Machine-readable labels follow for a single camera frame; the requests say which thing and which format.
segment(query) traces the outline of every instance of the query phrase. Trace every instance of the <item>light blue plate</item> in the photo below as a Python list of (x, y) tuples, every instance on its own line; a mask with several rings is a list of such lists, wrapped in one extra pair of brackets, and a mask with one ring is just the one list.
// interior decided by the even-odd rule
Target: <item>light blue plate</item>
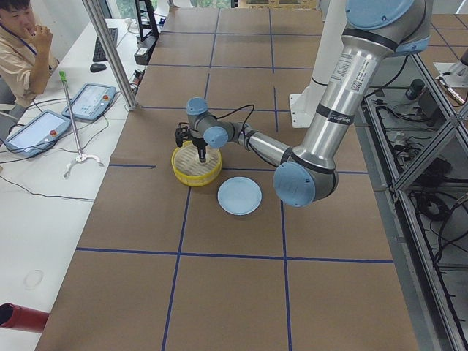
[(227, 179), (218, 189), (218, 202), (230, 214), (242, 216), (253, 212), (262, 201), (262, 191), (252, 179)]

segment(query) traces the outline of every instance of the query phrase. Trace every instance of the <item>black hair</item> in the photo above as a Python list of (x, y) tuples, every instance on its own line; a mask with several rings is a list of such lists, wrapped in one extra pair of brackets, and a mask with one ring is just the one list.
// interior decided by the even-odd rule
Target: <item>black hair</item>
[(1, 0), (0, 9), (6, 11), (24, 10), (30, 5), (31, 0)]

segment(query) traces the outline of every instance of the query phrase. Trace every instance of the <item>keyboard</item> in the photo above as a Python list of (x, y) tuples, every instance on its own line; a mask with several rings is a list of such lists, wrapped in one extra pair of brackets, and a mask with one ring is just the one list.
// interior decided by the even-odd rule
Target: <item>keyboard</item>
[[(109, 34), (114, 41), (114, 45), (117, 45), (117, 37), (118, 37), (118, 29), (117, 28), (109, 28)], [(93, 62), (102, 62), (107, 61), (105, 57), (104, 48), (102, 46), (101, 41), (99, 38), (96, 38), (96, 44), (94, 45), (94, 55), (93, 55)]]

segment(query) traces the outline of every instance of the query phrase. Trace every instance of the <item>blue tablet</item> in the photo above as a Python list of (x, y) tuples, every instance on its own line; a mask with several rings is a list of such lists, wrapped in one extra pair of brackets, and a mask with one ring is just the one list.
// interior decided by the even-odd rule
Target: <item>blue tablet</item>
[(45, 110), (23, 128), (5, 140), (5, 146), (14, 153), (36, 156), (50, 148), (69, 129), (69, 118)]
[[(73, 115), (82, 121), (96, 121), (112, 103), (116, 88), (102, 84), (86, 83), (72, 98)], [(61, 113), (70, 117), (68, 106)]]

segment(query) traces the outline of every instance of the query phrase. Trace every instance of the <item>yellow bowl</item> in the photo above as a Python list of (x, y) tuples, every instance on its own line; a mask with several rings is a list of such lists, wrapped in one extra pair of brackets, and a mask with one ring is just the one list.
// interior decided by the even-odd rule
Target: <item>yellow bowl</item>
[(176, 178), (188, 186), (204, 186), (211, 183), (221, 172), (221, 152), (206, 146), (206, 162), (198, 159), (197, 147), (185, 141), (174, 150), (170, 159)]

